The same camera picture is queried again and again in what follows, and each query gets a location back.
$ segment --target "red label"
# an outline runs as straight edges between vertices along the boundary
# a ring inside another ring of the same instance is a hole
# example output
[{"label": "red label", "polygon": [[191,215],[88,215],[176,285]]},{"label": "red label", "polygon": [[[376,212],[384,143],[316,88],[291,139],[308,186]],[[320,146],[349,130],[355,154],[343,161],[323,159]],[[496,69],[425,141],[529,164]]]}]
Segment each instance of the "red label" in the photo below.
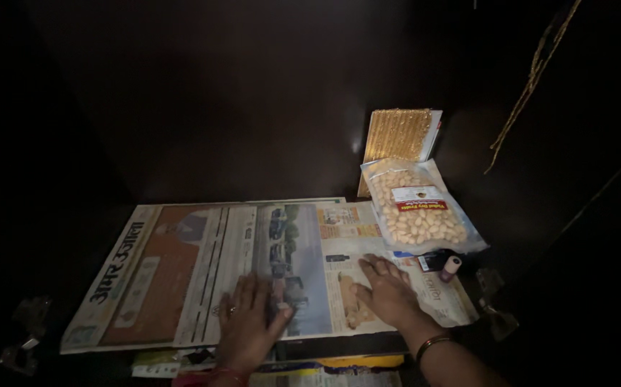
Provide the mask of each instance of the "red label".
[{"label": "red label", "polygon": [[399,212],[414,211],[416,209],[448,209],[447,202],[444,200],[410,200],[408,202],[398,202]]}]

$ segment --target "woman's right hand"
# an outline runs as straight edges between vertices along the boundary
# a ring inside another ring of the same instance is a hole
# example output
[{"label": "woman's right hand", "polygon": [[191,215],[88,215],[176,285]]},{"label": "woman's right hand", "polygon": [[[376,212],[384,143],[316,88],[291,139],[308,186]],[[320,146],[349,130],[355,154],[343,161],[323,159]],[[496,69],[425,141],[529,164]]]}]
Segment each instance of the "woman's right hand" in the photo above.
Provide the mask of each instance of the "woman's right hand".
[{"label": "woman's right hand", "polygon": [[380,320],[390,324],[402,334],[408,330],[425,330],[432,336],[441,335],[445,330],[418,305],[416,292],[411,289],[408,274],[392,262],[374,254],[366,254],[359,259],[361,269],[366,274],[372,290],[360,284],[352,285],[351,291]]}]

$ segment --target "woman's left hand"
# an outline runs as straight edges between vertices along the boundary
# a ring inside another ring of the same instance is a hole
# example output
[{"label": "woman's left hand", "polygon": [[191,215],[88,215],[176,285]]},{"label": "woman's left hand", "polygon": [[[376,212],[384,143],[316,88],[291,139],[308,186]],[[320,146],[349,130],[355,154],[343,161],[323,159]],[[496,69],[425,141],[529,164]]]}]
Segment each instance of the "woman's left hand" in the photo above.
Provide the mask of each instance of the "woman's left hand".
[{"label": "woman's left hand", "polygon": [[218,366],[247,375],[263,363],[293,315],[291,308],[283,309],[266,326],[265,306],[270,290],[269,282],[251,272],[239,277],[234,295],[222,295]]}]

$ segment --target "string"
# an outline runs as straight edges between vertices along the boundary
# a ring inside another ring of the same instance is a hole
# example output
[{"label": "string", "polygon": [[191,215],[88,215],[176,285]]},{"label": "string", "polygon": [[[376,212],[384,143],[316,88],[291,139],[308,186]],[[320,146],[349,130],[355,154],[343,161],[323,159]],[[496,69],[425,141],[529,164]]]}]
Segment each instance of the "string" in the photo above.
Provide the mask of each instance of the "string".
[{"label": "string", "polygon": [[569,14],[567,15],[566,19],[564,20],[564,23],[562,23],[561,27],[559,28],[559,31],[557,31],[557,34],[555,35],[552,41],[553,43],[552,50],[549,52],[549,55],[547,56],[547,59],[545,60],[540,58],[540,53],[542,52],[542,49],[545,47],[545,44],[547,43],[547,37],[549,36],[549,32],[552,31],[552,27],[554,26],[554,20],[551,23],[549,23],[549,25],[545,29],[545,32],[542,34],[542,38],[540,38],[540,42],[538,43],[538,49],[535,50],[535,54],[533,55],[533,62],[531,63],[531,66],[530,66],[530,74],[528,75],[528,82],[523,88],[523,91],[521,92],[521,96],[518,98],[518,101],[516,101],[516,104],[513,106],[513,110],[511,114],[509,114],[509,118],[507,119],[507,122],[504,124],[504,127],[502,127],[502,130],[499,132],[497,139],[495,140],[494,143],[492,143],[492,145],[489,146],[490,149],[494,149],[494,155],[492,156],[492,162],[489,164],[489,167],[485,170],[485,172],[483,172],[483,174],[486,175],[487,172],[489,172],[492,169],[492,166],[494,166],[494,162],[497,161],[497,155],[499,154],[499,150],[502,149],[502,144],[504,143],[504,139],[507,137],[507,133],[509,133],[509,130],[512,128],[513,123],[516,121],[516,118],[518,117],[518,115],[521,113],[521,111],[525,107],[525,104],[526,102],[528,102],[530,95],[533,93],[533,91],[535,91],[535,87],[538,85],[538,82],[540,82],[540,77],[542,76],[542,72],[545,71],[545,68],[547,67],[547,63],[552,58],[552,55],[554,55],[554,52],[559,46],[559,42],[564,37],[564,33],[569,27],[569,22],[571,21],[573,14],[575,13],[575,10],[578,8],[578,5],[580,3],[581,3],[581,0],[575,0],[573,2],[573,6],[571,7]]}]

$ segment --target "hand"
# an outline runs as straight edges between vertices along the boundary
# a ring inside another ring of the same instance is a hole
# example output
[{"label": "hand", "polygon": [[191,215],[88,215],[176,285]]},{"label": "hand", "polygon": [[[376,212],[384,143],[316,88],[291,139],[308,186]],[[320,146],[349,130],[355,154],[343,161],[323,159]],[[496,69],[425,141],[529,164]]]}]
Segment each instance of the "hand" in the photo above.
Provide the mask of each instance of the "hand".
[{"label": "hand", "polygon": [[218,366],[247,375],[263,363],[293,314],[291,308],[281,310],[270,327],[266,327],[265,306],[269,294],[270,284],[251,272],[239,277],[232,297],[227,293],[222,295]]},{"label": "hand", "polygon": [[421,330],[432,336],[444,333],[444,329],[421,310],[418,296],[411,289],[411,279],[406,272],[374,254],[366,254],[366,258],[368,260],[359,259],[359,265],[373,289],[360,284],[352,285],[351,291],[359,300],[402,335],[407,330]]}]

